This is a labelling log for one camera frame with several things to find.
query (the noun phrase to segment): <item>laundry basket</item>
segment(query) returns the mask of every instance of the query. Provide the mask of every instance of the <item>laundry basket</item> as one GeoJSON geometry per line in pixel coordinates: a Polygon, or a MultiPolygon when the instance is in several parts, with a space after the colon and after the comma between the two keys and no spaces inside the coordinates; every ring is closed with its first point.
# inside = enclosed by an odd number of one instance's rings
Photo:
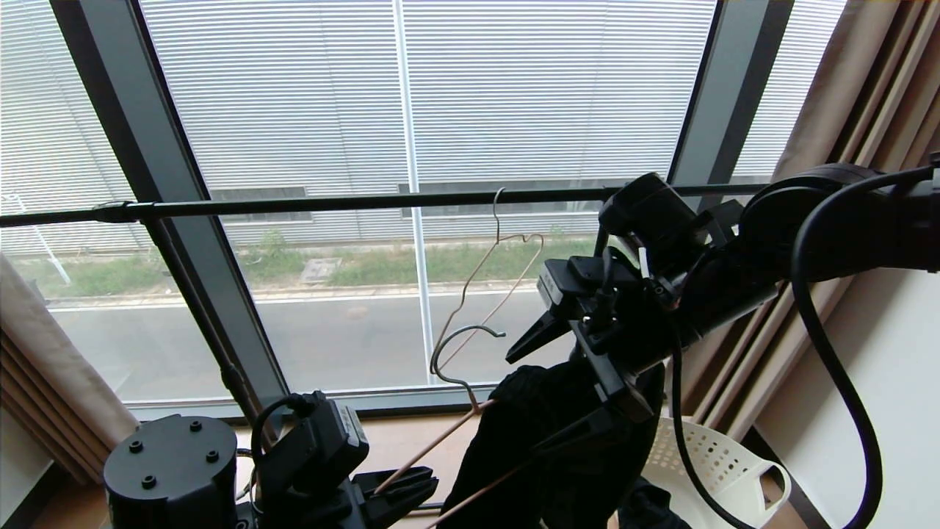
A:
{"type": "MultiPolygon", "coordinates": [[[[705,488],[727,512],[753,527],[762,527],[790,496],[790,477],[773,461],[761,459],[728,436],[683,422],[685,446],[705,488]],[[783,475],[783,496],[764,505],[760,477],[776,467],[783,475]]],[[[692,486],[676,447],[671,418],[661,418],[656,442],[643,469],[643,477],[672,494],[669,508],[695,529],[731,527],[712,511],[692,486]]]]}

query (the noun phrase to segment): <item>asphalt road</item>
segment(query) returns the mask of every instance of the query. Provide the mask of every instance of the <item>asphalt road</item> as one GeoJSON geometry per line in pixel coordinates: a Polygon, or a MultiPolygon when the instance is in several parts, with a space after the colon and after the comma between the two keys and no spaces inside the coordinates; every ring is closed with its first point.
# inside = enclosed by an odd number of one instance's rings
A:
{"type": "MultiPolygon", "coordinates": [[[[502,296],[469,296],[450,328],[479,323],[502,296]]],[[[431,298],[435,333],[459,299],[456,294],[431,298]]],[[[508,336],[495,339],[478,333],[445,373],[471,382],[502,379],[515,369],[503,360],[506,350],[543,310],[538,294],[514,294],[490,320],[491,327],[508,336]]],[[[428,383],[417,297],[262,303],[258,312],[293,391],[428,383]]],[[[122,400],[228,396],[218,366],[184,306],[53,314],[122,400]]],[[[454,339],[450,350],[461,341],[454,339]]],[[[522,363],[552,365],[567,358],[571,346],[569,335],[522,363]]]]}

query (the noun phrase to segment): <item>building window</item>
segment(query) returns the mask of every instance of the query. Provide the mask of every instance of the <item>building window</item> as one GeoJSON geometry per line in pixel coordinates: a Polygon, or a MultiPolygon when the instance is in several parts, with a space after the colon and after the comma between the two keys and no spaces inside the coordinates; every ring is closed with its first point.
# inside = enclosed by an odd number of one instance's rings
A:
{"type": "MultiPolygon", "coordinates": [[[[422,193],[466,193],[474,191],[495,191],[505,187],[507,191],[535,191],[541,189],[582,189],[587,187],[621,187],[621,179],[582,179],[582,180],[510,180],[482,182],[431,182],[421,183],[422,193]]],[[[407,184],[399,184],[399,193],[408,193],[407,184]]],[[[522,204],[501,204],[501,215],[533,215],[539,213],[592,213],[600,208],[597,201],[540,202],[522,204]]],[[[424,216],[470,216],[490,215],[490,204],[470,204],[459,206],[431,206],[421,208],[424,216]]],[[[411,209],[402,208],[401,215],[411,218],[411,209]]]]}
{"type": "MultiPolygon", "coordinates": [[[[301,185],[294,187],[251,187],[213,189],[211,193],[212,198],[216,200],[302,199],[306,197],[306,188],[301,185]]],[[[285,213],[226,215],[222,219],[226,222],[299,222],[310,221],[312,216],[308,211],[291,211],[285,213]]]]}

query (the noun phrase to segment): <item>baseboard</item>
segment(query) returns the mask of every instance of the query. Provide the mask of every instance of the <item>baseboard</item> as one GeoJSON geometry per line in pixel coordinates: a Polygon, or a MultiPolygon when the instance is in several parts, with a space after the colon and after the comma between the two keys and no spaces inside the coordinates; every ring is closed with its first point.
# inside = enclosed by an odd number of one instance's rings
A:
{"type": "MultiPolygon", "coordinates": [[[[774,450],[767,444],[767,441],[764,440],[757,429],[752,427],[748,430],[747,434],[744,435],[744,439],[741,441],[741,445],[753,452],[756,456],[763,457],[764,459],[779,464],[783,468],[787,468],[787,465],[774,453],[774,450]]],[[[777,482],[777,486],[783,489],[783,479],[777,476],[776,473],[772,473],[771,476],[777,482]]],[[[793,505],[793,510],[803,519],[803,523],[807,525],[807,529],[832,529],[832,527],[826,523],[823,515],[820,514],[816,506],[809,501],[809,498],[803,492],[800,484],[793,478],[792,474],[790,475],[790,485],[790,505],[793,505]]]]}
{"type": "Polygon", "coordinates": [[[71,477],[57,463],[46,469],[36,486],[26,494],[20,506],[9,515],[0,529],[30,529],[46,505],[62,490],[71,477]]]}

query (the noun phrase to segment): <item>white wall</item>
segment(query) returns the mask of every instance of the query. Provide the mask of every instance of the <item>white wall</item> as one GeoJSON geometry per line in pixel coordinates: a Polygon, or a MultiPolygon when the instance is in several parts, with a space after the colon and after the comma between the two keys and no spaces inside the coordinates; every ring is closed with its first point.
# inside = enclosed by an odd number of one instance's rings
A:
{"type": "MultiPolygon", "coordinates": [[[[940,275],[874,270],[855,279],[826,328],[869,411],[885,491],[872,527],[935,527],[940,490],[940,275]]],[[[861,444],[815,351],[758,419],[768,441],[833,527],[858,507],[861,444]]]]}
{"type": "Polygon", "coordinates": [[[52,464],[45,449],[0,409],[0,525],[52,464]]]}

